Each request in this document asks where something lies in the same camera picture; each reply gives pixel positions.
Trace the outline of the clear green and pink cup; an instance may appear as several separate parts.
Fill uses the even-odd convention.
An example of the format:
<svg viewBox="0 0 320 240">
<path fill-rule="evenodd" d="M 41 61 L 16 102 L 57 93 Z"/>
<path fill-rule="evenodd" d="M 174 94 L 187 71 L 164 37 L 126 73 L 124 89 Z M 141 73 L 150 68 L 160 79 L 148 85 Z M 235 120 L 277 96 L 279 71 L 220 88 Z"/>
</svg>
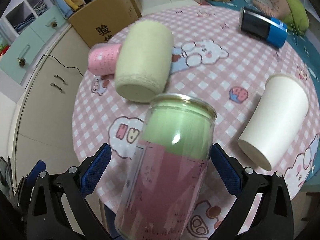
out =
<svg viewBox="0 0 320 240">
<path fill-rule="evenodd" d="M 123 239 L 180 239 L 206 174 L 216 111 L 183 94 L 150 103 L 114 221 Z"/>
</svg>

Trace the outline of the white paper cup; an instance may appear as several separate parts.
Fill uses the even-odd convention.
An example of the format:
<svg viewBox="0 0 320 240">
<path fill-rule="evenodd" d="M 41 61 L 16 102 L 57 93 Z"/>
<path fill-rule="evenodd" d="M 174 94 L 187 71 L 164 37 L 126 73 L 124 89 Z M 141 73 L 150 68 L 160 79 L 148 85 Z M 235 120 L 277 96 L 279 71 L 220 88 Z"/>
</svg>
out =
<svg viewBox="0 0 320 240">
<path fill-rule="evenodd" d="M 295 77 L 274 74 L 238 139 L 241 150 L 259 167 L 270 171 L 283 157 L 309 111 L 305 86 Z"/>
</svg>

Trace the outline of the black and blue cup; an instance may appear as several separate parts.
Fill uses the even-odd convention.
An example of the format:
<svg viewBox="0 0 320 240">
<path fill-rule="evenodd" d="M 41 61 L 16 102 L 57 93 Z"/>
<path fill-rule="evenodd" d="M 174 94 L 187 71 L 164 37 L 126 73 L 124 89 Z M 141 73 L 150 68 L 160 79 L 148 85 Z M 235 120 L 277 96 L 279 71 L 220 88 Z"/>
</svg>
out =
<svg viewBox="0 0 320 240">
<path fill-rule="evenodd" d="M 260 38 L 278 49 L 287 39 L 287 25 L 284 22 L 248 7 L 240 9 L 239 25 L 243 32 Z"/>
</svg>

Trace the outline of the cream fuzzy cup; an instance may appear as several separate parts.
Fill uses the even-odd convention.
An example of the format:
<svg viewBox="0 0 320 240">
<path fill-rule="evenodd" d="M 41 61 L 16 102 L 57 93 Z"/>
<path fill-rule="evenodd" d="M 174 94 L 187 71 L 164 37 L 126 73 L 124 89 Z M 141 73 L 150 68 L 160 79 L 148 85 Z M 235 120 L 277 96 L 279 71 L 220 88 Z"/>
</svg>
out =
<svg viewBox="0 0 320 240">
<path fill-rule="evenodd" d="M 116 64 L 116 92 L 139 103 L 150 102 L 163 93 L 173 46 L 173 34 L 165 25 L 151 20 L 134 24 L 121 46 Z"/>
</svg>

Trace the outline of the white low cabinet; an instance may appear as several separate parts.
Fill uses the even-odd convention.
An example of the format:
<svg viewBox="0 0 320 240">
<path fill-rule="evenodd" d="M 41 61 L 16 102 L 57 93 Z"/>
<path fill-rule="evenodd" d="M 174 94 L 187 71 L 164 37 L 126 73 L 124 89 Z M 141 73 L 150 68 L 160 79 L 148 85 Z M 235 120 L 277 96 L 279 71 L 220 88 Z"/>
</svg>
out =
<svg viewBox="0 0 320 240">
<path fill-rule="evenodd" d="M 14 179 L 27 175 L 38 160 L 50 174 L 79 161 L 73 147 L 72 115 L 87 70 L 89 46 L 70 27 L 47 52 L 23 99 L 14 151 Z"/>
</svg>

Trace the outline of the teal patterned bed mattress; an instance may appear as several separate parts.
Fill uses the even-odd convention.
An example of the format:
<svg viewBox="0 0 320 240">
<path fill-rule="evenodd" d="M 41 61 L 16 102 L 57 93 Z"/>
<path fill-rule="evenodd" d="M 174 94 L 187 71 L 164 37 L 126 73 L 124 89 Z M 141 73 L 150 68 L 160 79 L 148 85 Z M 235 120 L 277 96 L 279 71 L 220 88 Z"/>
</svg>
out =
<svg viewBox="0 0 320 240">
<path fill-rule="evenodd" d="M 260 11 L 252 4 L 250 0 L 232 0 L 230 2 L 203 0 L 203 4 L 224 7 L 235 11 L 239 11 L 242 7 Z M 295 31 L 293 32 L 289 30 L 287 42 L 289 42 L 289 44 L 294 48 L 294 50 L 306 64 L 314 84 L 319 86 L 319 52 L 315 47 L 315 43 L 312 43 L 311 41 L 311 33 L 308 32 L 301 36 Z"/>
</svg>

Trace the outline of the white and teal shelf unit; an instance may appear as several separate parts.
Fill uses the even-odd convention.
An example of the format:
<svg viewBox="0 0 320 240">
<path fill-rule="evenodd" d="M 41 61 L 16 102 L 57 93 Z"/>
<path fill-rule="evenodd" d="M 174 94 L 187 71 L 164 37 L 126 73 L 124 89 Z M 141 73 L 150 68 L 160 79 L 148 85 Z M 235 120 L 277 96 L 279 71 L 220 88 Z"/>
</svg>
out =
<svg viewBox="0 0 320 240">
<path fill-rule="evenodd" d="M 1 17 L 1 33 L 9 43 L 1 70 L 21 85 L 35 57 L 65 22 L 52 0 L 11 0 Z"/>
</svg>

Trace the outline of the large cardboard box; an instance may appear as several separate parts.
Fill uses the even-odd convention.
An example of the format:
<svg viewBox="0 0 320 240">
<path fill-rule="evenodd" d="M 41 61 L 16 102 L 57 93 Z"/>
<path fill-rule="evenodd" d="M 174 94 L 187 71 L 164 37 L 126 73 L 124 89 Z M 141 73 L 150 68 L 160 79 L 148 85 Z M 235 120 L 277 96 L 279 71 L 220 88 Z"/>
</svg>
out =
<svg viewBox="0 0 320 240">
<path fill-rule="evenodd" d="M 93 0 L 68 19 L 89 47 L 108 42 L 136 20 L 130 0 Z"/>
</svg>

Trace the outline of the pink and green pillow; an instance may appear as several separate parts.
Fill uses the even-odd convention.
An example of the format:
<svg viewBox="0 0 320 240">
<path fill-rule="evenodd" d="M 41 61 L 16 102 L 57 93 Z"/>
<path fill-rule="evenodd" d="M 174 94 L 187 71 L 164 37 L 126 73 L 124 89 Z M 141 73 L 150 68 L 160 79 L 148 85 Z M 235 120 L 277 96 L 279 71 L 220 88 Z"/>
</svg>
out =
<svg viewBox="0 0 320 240">
<path fill-rule="evenodd" d="M 284 22 L 288 29 L 298 35 L 304 35 L 309 28 L 309 18 L 300 0 L 270 0 L 267 5 L 258 0 L 252 3 L 265 15 L 277 18 Z"/>
</svg>

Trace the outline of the small cardboard box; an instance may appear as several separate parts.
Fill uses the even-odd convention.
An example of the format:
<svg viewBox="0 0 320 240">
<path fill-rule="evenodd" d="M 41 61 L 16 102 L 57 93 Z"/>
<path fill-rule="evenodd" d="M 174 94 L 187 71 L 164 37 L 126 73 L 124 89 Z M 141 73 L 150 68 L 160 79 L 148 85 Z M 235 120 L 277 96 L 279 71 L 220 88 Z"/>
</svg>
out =
<svg viewBox="0 0 320 240">
<path fill-rule="evenodd" d="M 142 17 L 142 0 L 130 0 L 132 6 L 138 16 L 138 18 Z"/>
</svg>

